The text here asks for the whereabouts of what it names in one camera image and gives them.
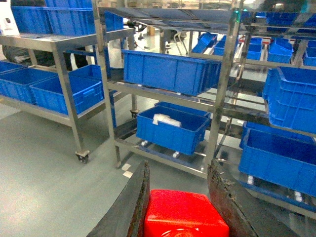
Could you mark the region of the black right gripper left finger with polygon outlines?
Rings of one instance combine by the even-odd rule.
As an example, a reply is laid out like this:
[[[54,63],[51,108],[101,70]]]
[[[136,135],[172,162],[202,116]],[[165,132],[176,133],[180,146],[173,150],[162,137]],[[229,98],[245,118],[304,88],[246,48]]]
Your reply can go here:
[[[150,199],[150,168],[147,161],[135,172],[89,237],[142,237]]]

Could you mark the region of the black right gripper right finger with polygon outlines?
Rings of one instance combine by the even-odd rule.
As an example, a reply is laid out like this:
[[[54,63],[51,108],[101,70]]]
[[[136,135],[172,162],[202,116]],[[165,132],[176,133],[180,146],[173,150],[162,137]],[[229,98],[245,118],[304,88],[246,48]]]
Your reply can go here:
[[[264,208],[217,160],[207,173],[210,200],[230,228],[231,237],[296,237]]]

